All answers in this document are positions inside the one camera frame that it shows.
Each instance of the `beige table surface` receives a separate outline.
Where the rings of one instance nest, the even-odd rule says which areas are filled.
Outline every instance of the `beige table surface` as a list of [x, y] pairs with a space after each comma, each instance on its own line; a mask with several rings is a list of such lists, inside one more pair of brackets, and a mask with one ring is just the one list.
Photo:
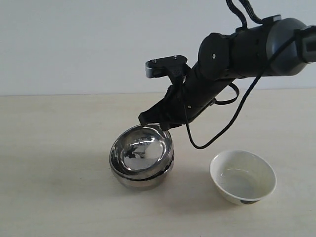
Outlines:
[[[0, 237], [316, 236], [316, 89], [254, 91], [203, 151], [184, 127], [171, 130], [174, 169], [156, 189], [132, 192], [111, 174], [108, 153], [161, 97], [0, 97]], [[205, 111], [191, 126], [196, 141], [214, 136], [236, 107]], [[223, 200], [209, 163], [226, 149], [265, 158], [275, 192], [249, 206]]]

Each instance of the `stacked metal bowls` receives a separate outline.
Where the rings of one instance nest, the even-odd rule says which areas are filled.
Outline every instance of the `stacked metal bowls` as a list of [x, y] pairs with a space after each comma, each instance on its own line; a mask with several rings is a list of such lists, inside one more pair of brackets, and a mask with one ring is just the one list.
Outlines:
[[158, 124], [135, 126], [112, 145], [112, 173], [124, 186], [148, 190], [158, 186], [172, 170], [174, 150], [171, 135]]

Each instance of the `black cable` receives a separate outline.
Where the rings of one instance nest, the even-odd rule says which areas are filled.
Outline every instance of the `black cable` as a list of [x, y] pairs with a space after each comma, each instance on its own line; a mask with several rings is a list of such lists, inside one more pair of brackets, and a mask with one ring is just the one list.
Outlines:
[[257, 23], [257, 24], [262, 24], [262, 19], [260, 19], [255, 12], [252, 9], [252, 6], [250, 4], [250, 2], [248, 0], [239, 0], [240, 3], [243, 5], [243, 7], [245, 8], [245, 10], [248, 13], [248, 16], [250, 17], [250, 19]]
[[242, 23], [242, 28], [247, 29], [248, 23], [245, 15], [233, 4], [232, 0], [226, 0], [226, 3], [230, 11], [240, 19]]
[[188, 116], [187, 116], [187, 108], [183, 99], [183, 83], [181, 84], [181, 100], [183, 103], [183, 107], [184, 107], [184, 114], [185, 114], [185, 119], [186, 119], [186, 127], [187, 127], [187, 132], [188, 132], [188, 136], [189, 136], [189, 140], [191, 142], [191, 144], [199, 150], [205, 149], [207, 148], [209, 145], [211, 145], [214, 141], [216, 141], [220, 136], [222, 136], [235, 122], [235, 120], [237, 119], [247, 97], [249, 96], [250, 92], [252, 91], [252, 89], [255, 87], [255, 85], [257, 84], [257, 82], [259, 81], [259, 79], [262, 77], [262, 75], [265, 73], [266, 69], [270, 66], [270, 64], [287, 48], [289, 47], [293, 42], [295, 41], [295, 36], [292, 36], [289, 40], [287, 40], [284, 44], [282, 44], [282, 46], [271, 56], [271, 58], [267, 61], [266, 65], [262, 68], [262, 71], [258, 74], [258, 76], [255, 78], [255, 80], [252, 82], [252, 84], [250, 85], [250, 87], [248, 88], [248, 90], [245, 92], [244, 96], [242, 97], [240, 104], [233, 116], [233, 118], [231, 119], [231, 121], [226, 125], [226, 127], [224, 127], [224, 129], [222, 131], [220, 131], [215, 137], [213, 137], [208, 143], [206, 143], [203, 146], [198, 146], [197, 144], [195, 144], [195, 142], [192, 139], [192, 135], [191, 135], [191, 131], [190, 131], [190, 127], [189, 127], [189, 122], [188, 122]]

